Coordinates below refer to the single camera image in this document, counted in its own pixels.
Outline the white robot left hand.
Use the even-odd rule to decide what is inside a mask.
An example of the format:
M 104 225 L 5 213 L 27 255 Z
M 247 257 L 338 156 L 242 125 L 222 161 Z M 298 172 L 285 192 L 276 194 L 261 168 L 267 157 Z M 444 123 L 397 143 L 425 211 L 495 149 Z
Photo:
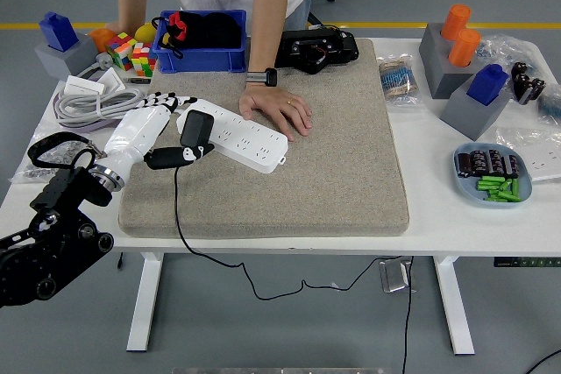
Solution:
M 183 104 L 196 103 L 190 96 L 163 95 L 160 92 L 134 109 L 127 111 L 110 136 L 104 151 L 106 157 L 96 165 L 117 173 L 124 178 L 133 165 L 145 162 L 153 170 L 188 166 L 215 149 L 209 141 L 214 118 L 198 110 L 186 110 L 180 129 L 179 144 L 173 147 L 156 148 L 154 145 L 167 127 L 171 115 Z

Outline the person's right hand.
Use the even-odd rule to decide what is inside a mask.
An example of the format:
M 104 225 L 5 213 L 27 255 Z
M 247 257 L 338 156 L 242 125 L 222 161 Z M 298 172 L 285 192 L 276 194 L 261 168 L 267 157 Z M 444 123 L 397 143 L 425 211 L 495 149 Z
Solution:
M 113 31 L 116 34 L 124 32 L 130 36 L 134 36 L 137 29 L 141 27 L 143 23 L 136 23 L 136 24 L 122 24 L 119 21 L 109 22 L 105 25 L 106 29 Z

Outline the person's left hand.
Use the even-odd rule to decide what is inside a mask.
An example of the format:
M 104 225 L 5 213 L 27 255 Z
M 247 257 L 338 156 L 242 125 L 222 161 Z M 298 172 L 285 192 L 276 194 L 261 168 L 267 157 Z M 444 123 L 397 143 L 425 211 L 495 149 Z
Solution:
M 254 110 L 262 112 L 291 142 L 295 141 L 293 130 L 307 137 L 312 128 L 310 106 L 303 98 L 284 88 L 248 83 L 238 106 L 245 120 L 252 119 Z

